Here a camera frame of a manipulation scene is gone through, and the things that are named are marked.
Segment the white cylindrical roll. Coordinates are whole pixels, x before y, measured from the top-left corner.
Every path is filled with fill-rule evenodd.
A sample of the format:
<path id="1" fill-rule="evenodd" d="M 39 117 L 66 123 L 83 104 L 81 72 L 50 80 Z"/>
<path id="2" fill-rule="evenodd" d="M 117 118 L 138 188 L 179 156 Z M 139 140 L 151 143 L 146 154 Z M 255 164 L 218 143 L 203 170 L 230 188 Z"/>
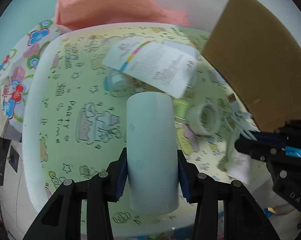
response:
<path id="1" fill-rule="evenodd" d="M 172 99 L 143 92 L 127 100 L 127 162 L 131 209 L 163 215 L 179 206 Z"/>

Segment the white tape roll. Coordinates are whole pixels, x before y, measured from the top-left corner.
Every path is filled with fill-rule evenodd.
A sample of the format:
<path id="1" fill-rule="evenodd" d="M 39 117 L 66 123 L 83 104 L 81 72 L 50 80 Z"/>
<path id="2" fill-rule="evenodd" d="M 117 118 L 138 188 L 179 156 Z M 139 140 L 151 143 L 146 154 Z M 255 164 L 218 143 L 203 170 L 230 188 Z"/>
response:
<path id="1" fill-rule="evenodd" d="M 221 126 L 216 107 L 208 103 L 190 107 L 186 111 L 185 120 L 190 130 L 197 135 L 213 135 Z"/>

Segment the brown cardboard box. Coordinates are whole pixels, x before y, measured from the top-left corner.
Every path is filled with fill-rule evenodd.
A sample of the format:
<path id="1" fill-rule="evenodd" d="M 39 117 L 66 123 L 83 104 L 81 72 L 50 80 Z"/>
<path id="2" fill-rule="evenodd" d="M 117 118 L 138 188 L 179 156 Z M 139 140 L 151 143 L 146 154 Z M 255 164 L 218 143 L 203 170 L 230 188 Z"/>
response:
<path id="1" fill-rule="evenodd" d="M 261 131 L 301 120 L 301 48 L 257 0 L 229 0 L 202 55 Z"/>

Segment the yellow cartoon patterned tray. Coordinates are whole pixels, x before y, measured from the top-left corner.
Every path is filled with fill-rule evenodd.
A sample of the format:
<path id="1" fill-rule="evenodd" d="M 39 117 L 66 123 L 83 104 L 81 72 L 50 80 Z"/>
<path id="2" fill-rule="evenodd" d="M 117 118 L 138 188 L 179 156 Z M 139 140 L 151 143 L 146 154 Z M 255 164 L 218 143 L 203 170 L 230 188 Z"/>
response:
<path id="1" fill-rule="evenodd" d="M 39 61 L 23 121 L 23 165 L 31 203 L 40 211 L 66 180 L 88 180 L 118 159 L 126 145 L 126 103 L 151 86 L 133 79 L 133 91 L 113 97 L 104 88 L 109 68 L 102 61 L 117 41 L 145 37 L 159 43 L 191 46 L 197 56 L 195 86 L 183 100 L 209 103 L 221 116 L 219 131 L 193 135 L 176 117 L 177 142 L 191 163 L 217 181 L 230 182 L 222 167 L 229 141 L 253 121 L 242 103 L 231 103 L 233 90 L 201 55 L 210 34 L 162 23 L 124 23 L 83 29 L 53 40 Z"/>

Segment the clear small bottle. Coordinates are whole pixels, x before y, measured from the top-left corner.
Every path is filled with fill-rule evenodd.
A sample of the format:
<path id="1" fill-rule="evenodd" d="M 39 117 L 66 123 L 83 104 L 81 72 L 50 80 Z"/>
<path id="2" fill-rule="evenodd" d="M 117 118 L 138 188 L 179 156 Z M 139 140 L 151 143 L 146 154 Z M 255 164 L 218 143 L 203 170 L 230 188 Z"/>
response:
<path id="1" fill-rule="evenodd" d="M 130 76 L 110 68 L 104 80 L 104 88 L 113 97 L 128 96 L 133 91 L 133 81 Z"/>

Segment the floral patterned cloth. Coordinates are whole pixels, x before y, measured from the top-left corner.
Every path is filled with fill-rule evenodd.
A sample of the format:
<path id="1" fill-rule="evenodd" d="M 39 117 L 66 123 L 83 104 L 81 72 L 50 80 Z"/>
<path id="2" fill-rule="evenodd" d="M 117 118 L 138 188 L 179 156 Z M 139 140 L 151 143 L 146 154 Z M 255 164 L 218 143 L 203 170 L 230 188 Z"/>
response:
<path id="1" fill-rule="evenodd" d="M 60 35 L 55 19 L 37 24 L 0 65 L 0 137 L 20 141 L 29 90 L 45 48 Z"/>

